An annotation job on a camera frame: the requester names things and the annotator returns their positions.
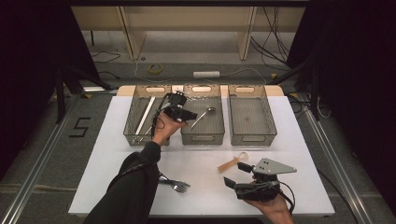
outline metal spoon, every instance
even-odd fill
[[[206,109],[206,111],[204,112],[204,114],[202,114],[201,117],[199,117],[199,118],[191,125],[190,131],[191,131],[192,128],[195,126],[195,124],[197,124],[197,122],[207,113],[207,111],[215,111],[215,110],[216,110],[215,107],[209,106],[209,107]]]

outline person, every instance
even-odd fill
[[[187,122],[177,122],[163,112],[157,118],[152,140],[140,152],[129,155],[120,167],[119,174],[109,184],[106,194],[84,219],[84,224],[129,223],[148,221],[149,211],[158,187],[161,146]],[[274,223],[292,223],[288,207],[282,198],[267,203],[246,201],[257,207]]]

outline transparent gray bin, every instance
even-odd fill
[[[166,93],[171,91],[171,85],[135,87],[134,98],[131,102],[131,108],[123,132],[129,145],[143,146],[151,141],[150,127],[152,118],[162,98]],[[145,117],[146,111],[148,113],[145,120],[142,122],[142,118]]]
[[[229,85],[231,144],[271,146],[276,126],[264,86]]]
[[[221,145],[224,138],[224,118],[221,103],[220,85],[186,84],[183,91],[188,94],[184,109],[198,114],[199,118],[209,106],[216,109],[208,111],[191,129],[195,120],[190,120],[189,126],[181,129],[183,145]]]

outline roll of tape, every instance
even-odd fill
[[[152,75],[158,75],[161,73],[161,71],[163,70],[163,66],[160,64],[152,64],[148,67],[148,72]]]

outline person's left hand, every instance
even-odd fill
[[[173,119],[170,119],[166,114],[161,112],[157,118],[157,124],[155,126],[155,132],[152,141],[162,146],[166,139],[174,134],[179,128],[186,126],[186,121],[174,121]]]

